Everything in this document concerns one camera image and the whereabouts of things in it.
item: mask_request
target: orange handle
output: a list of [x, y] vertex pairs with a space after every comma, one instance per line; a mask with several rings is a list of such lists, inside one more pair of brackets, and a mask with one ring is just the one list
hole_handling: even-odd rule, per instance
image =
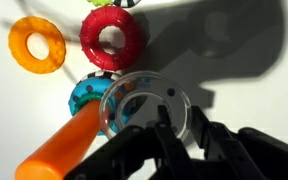
[[16, 170], [15, 180], [62, 180], [81, 162], [100, 130], [100, 101], [88, 102]]

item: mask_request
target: bumpy texture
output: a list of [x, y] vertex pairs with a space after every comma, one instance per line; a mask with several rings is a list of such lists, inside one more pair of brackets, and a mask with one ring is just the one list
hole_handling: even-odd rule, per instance
[[[124, 47], [115, 54], [106, 53], [99, 35], [107, 26], [119, 28], [125, 37]], [[139, 59], [144, 47], [142, 30], [134, 18], [121, 7], [104, 6], [92, 10], [82, 22], [80, 42], [87, 58], [102, 70], [118, 71]]]
[[87, 0], [94, 4], [94, 6], [106, 6], [113, 4], [111, 0]]
[[[33, 33], [44, 36], [49, 46], [49, 54], [42, 61], [35, 58], [27, 47], [27, 39]], [[66, 54], [64, 38], [56, 26], [34, 16], [22, 18], [12, 26], [8, 46], [20, 66], [37, 74], [51, 73], [60, 68]]]

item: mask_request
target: white surface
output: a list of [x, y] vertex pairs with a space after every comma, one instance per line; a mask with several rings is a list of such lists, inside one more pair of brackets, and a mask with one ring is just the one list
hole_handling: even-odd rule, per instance
[[[7, 46], [9, 25], [28, 14], [16, 2], [0, 0], [0, 180], [13, 179], [16, 167], [71, 118], [67, 102], [75, 83], [96, 69], [79, 44], [71, 42], [67, 42], [64, 66], [55, 73], [36, 75], [18, 66]], [[78, 39], [81, 21], [92, 5], [84, 0], [49, 2], [27, 1], [27, 12]], [[186, 1], [142, 0], [132, 11], [169, 3]], [[288, 21], [288, 0], [285, 4]], [[203, 87], [216, 94], [213, 107], [207, 110], [209, 119], [224, 122], [232, 130], [252, 126], [288, 143], [288, 26], [283, 47], [279, 60], [260, 77], [205, 82]], [[105, 137], [97, 138], [90, 152], [103, 142]], [[200, 156], [193, 150], [190, 154]], [[152, 167], [146, 168], [135, 179], [142, 179]]]

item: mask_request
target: yellow toy part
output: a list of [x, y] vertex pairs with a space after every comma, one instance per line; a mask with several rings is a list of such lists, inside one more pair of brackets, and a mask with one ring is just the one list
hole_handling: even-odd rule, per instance
[[[41, 34], [48, 43], [49, 54], [44, 60], [35, 58], [28, 50], [27, 39], [33, 33]], [[46, 19], [35, 16], [22, 18], [12, 26], [8, 46], [20, 66], [37, 74], [51, 73], [60, 68], [66, 54], [61, 32]]]

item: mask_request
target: red toy ring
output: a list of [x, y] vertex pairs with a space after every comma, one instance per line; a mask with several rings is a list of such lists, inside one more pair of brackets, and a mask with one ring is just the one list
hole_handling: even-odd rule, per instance
[[[106, 53], [99, 43], [99, 35], [107, 26], [118, 27], [125, 36], [125, 46], [116, 54]], [[129, 67], [143, 50], [140, 27], [128, 12], [114, 6], [91, 11], [82, 23], [80, 41], [87, 58], [104, 70], [117, 71]]]

